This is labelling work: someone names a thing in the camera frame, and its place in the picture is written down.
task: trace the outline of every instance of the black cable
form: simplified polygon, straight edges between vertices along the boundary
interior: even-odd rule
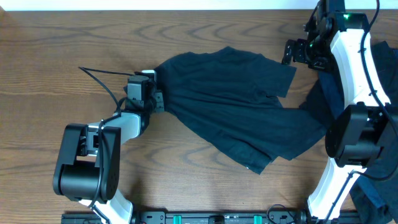
[[[312,11],[312,13],[311,13],[311,17],[310,17],[310,19],[308,20],[308,22],[306,23],[306,25],[305,25],[305,28],[304,28],[304,31],[305,32],[308,32],[309,30],[307,30],[307,29],[309,29],[309,27],[307,27],[307,26],[309,26],[310,24],[311,24],[311,22],[313,21],[313,16],[315,15],[315,12],[317,11],[317,9],[318,9],[318,4],[317,4],[317,6],[315,6],[315,9]]]
[[[281,205],[281,204],[275,204],[275,205],[271,206],[270,208],[268,208],[268,210],[267,210],[267,218],[268,218],[268,220],[269,220],[271,223],[277,224],[276,222],[272,221],[272,219],[269,217],[269,213],[271,212],[271,210],[272,210],[275,206],[280,206],[280,207],[284,208],[284,210],[290,215],[290,217],[293,218],[293,221],[290,222],[290,223],[295,223],[295,222],[296,222],[296,218],[287,210],[287,208],[286,208],[285,206],[283,206],[283,205]]]
[[[111,220],[109,220],[96,206],[93,206],[93,211],[102,219],[105,220],[105,224],[111,224]]]
[[[114,96],[114,94],[112,93],[112,91],[106,87],[106,85],[104,83],[102,83],[99,79],[97,79],[94,75],[92,75],[90,72],[88,72],[88,70],[92,71],[94,69],[87,69],[87,68],[83,68],[83,67],[79,67],[83,72],[85,72],[87,75],[89,75],[91,78],[93,78],[95,81],[97,81],[108,93],[109,95],[111,95],[112,99],[114,100],[114,102],[116,103],[116,106],[118,108],[118,113],[121,112],[118,100],[116,99],[116,97]]]
[[[348,182],[349,182],[349,180],[353,177],[353,175],[354,175],[353,171],[351,171],[351,172],[348,174],[348,177],[347,177],[346,181],[344,182],[343,186],[341,187],[340,192],[338,192],[338,195],[337,195],[337,197],[336,197],[336,200],[331,204],[331,208],[330,208],[330,210],[329,210],[329,212],[328,212],[328,215],[327,215],[326,218],[323,220],[323,223],[324,223],[324,224],[327,223],[327,222],[329,221],[329,217],[330,217],[330,215],[331,215],[333,209],[335,209],[335,206],[336,206],[337,202],[339,201],[341,195],[342,195],[343,192],[344,192],[344,189],[347,187]]]
[[[119,107],[122,107],[122,105],[123,105],[123,103],[124,103],[124,101],[127,99],[127,97],[123,97],[123,98],[121,98],[120,100],[119,100],[119,102],[118,102],[118,105],[119,105]]]
[[[101,73],[107,73],[107,74],[113,74],[113,75],[129,75],[132,76],[133,74],[130,73],[123,73],[123,72],[110,72],[110,71],[104,71],[104,70],[98,70],[98,69],[92,69],[92,68],[85,68],[87,71],[92,71],[92,72],[101,72]]]
[[[101,192],[101,186],[102,186],[102,179],[103,179],[103,175],[104,175],[104,150],[103,150],[103,134],[102,134],[102,127],[109,121],[116,119],[118,117],[121,116],[121,104],[119,104],[119,102],[117,101],[115,95],[112,93],[112,91],[106,87],[106,85],[104,83],[102,83],[99,79],[97,79],[94,75],[92,75],[90,72],[88,72],[88,70],[90,71],[95,71],[95,72],[103,72],[101,70],[95,70],[95,69],[90,69],[90,68],[84,68],[84,67],[79,67],[82,71],[84,71],[87,75],[89,75],[91,78],[93,78],[95,81],[97,81],[108,93],[109,95],[111,95],[112,99],[114,100],[114,102],[116,103],[116,111],[118,112],[117,115],[112,116],[110,118],[107,119],[102,119],[101,122],[98,125],[98,151],[97,151],[97,156],[99,157],[99,176],[98,176],[98,183],[97,183],[97,187],[95,190],[95,194],[94,197],[91,201],[91,203],[89,204],[89,208],[91,208],[92,210],[95,208],[94,204],[97,201],[98,197],[100,196],[100,192]]]

